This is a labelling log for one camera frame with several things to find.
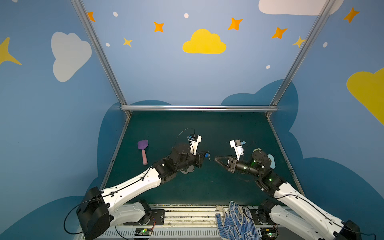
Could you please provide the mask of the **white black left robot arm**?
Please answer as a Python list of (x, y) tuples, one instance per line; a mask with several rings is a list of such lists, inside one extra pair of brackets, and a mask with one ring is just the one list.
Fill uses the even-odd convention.
[(94, 240), (109, 227), (126, 222), (146, 224), (152, 214), (146, 201), (130, 204), (126, 210), (121, 210), (121, 206), (171, 181), (179, 172), (186, 172), (190, 167), (200, 168), (206, 154), (198, 151), (197, 144), (180, 144), (136, 177), (111, 188), (88, 190), (76, 209), (85, 239)]

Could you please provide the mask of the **blue capped key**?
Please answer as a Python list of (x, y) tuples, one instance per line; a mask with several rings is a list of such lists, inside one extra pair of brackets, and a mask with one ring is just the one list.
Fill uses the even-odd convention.
[(208, 158), (209, 161), (211, 161), (210, 153), (206, 153), (206, 154), (205, 154), (205, 158)]

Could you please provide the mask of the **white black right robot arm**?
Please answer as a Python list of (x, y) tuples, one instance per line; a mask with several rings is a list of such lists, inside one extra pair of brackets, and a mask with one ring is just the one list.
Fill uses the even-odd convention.
[(272, 168), (271, 155), (261, 149), (253, 151), (250, 162), (241, 161), (239, 156), (216, 157), (215, 161), (228, 172), (255, 176), (257, 186), (264, 193), (293, 211), (289, 213), (281, 205), (266, 200), (258, 206), (259, 222), (281, 225), (305, 240), (362, 239), (357, 224), (329, 214), (277, 175)]

